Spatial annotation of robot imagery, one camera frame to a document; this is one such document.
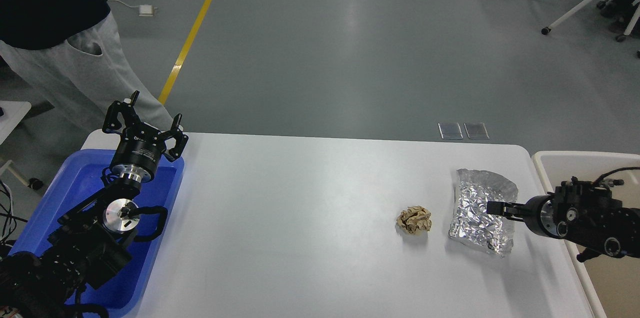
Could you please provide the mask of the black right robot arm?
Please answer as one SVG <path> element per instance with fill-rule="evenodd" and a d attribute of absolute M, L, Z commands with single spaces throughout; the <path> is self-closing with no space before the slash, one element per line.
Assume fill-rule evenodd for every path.
<path fill-rule="evenodd" d="M 601 255 L 638 258 L 639 209 L 624 207 L 622 201 L 613 198 L 612 188 L 625 182 L 610 178 L 615 173 L 633 170 L 638 167 L 617 168 L 594 181 L 581 181 L 573 176 L 553 192 L 530 198 L 525 204 L 489 201 L 486 212 L 523 222 L 539 236 L 582 246 L 583 251 L 576 255 L 578 262 Z"/>

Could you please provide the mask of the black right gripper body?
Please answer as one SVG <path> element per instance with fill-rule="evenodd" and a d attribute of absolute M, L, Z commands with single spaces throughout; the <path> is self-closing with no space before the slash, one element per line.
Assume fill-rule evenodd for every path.
<path fill-rule="evenodd" d="M 524 222 L 534 234 L 550 238 L 565 238 L 555 222 L 554 195 L 540 195 L 530 198 L 524 205 Z"/>

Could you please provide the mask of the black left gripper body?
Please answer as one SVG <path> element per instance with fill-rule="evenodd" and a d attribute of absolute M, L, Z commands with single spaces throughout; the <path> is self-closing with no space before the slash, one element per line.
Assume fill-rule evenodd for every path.
<path fill-rule="evenodd" d="M 160 133 L 158 129 L 124 129 L 110 171 L 140 183 L 153 180 L 166 149 Z"/>

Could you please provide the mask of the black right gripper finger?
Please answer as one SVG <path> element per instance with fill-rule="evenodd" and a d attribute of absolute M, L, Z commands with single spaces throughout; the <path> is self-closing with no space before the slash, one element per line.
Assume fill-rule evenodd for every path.
<path fill-rule="evenodd" d="M 486 214 L 507 218 L 508 220 L 524 220 L 529 217 L 530 211 L 525 204 L 517 202 L 488 201 Z"/>

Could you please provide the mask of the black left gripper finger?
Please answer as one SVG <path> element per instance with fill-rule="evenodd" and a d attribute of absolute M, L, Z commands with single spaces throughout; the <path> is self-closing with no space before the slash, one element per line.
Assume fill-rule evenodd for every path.
<path fill-rule="evenodd" d="M 140 91 L 134 91 L 129 98 L 109 106 L 103 120 L 103 133 L 123 135 L 128 128 L 141 126 L 143 122 L 135 111 L 139 94 Z"/>
<path fill-rule="evenodd" d="M 158 134 L 158 147 L 160 152 L 167 161 L 176 161 L 182 156 L 183 151 L 188 143 L 189 136 L 185 135 L 181 122 L 182 114 L 177 114 L 169 128 L 169 130 Z"/>

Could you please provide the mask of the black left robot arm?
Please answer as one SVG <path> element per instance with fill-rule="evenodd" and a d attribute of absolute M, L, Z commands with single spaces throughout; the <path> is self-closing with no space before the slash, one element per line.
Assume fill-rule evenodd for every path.
<path fill-rule="evenodd" d="M 160 237 L 169 219 L 164 206 L 139 206 L 134 199 L 153 181 L 161 158 L 181 157 L 188 136 L 177 114 L 169 130 L 143 122 L 135 112 L 139 92 L 114 101 L 102 125 L 119 135 L 103 188 L 58 218 L 42 255 L 19 251 L 1 260 L 1 313 L 9 317 L 108 317 L 99 304 L 82 303 L 87 286 L 98 289 L 132 260 L 131 243 Z"/>

